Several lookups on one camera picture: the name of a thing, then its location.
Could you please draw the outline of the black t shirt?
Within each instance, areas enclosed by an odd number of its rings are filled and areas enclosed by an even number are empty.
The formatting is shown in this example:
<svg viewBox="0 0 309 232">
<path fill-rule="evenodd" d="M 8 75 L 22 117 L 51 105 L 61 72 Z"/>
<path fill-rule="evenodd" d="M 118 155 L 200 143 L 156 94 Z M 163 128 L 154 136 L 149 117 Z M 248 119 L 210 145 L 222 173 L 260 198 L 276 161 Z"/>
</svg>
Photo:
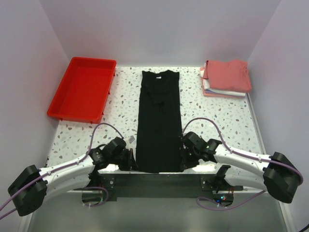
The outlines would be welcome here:
<svg viewBox="0 0 309 232">
<path fill-rule="evenodd" d="M 180 172 L 182 122 L 179 72 L 142 72 L 136 161 L 146 173 Z"/>
</svg>

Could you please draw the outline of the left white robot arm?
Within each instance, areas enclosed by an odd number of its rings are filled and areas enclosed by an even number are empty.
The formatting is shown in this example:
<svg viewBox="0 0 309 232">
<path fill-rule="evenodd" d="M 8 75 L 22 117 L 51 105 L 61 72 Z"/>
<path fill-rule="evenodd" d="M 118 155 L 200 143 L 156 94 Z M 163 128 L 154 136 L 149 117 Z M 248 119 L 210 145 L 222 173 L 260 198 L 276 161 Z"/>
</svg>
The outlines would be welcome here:
<svg viewBox="0 0 309 232">
<path fill-rule="evenodd" d="M 87 151 L 72 161 L 37 168 L 28 166 L 9 186 L 8 193 L 19 216 L 36 211 L 47 200 L 73 189 L 96 189 L 100 184 L 98 172 L 115 164 L 121 171 L 136 171 L 133 150 L 124 139 L 116 137 Z"/>
</svg>

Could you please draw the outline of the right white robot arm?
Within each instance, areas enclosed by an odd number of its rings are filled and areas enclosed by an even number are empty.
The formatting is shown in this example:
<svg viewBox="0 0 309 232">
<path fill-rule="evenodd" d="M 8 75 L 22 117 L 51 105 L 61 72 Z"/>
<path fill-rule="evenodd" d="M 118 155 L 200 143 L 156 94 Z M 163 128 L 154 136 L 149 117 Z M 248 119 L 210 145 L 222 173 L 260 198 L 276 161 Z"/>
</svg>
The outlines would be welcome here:
<svg viewBox="0 0 309 232">
<path fill-rule="evenodd" d="M 221 190 L 229 186 L 260 189 L 283 203 L 291 203 L 303 183 L 298 169 L 282 153 L 273 155 L 251 153 L 228 146 L 225 142 L 203 140 L 194 132 L 182 137 L 183 167 L 196 167 L 199 161 L 219 166 L 213 185 Z"/>
</svg>

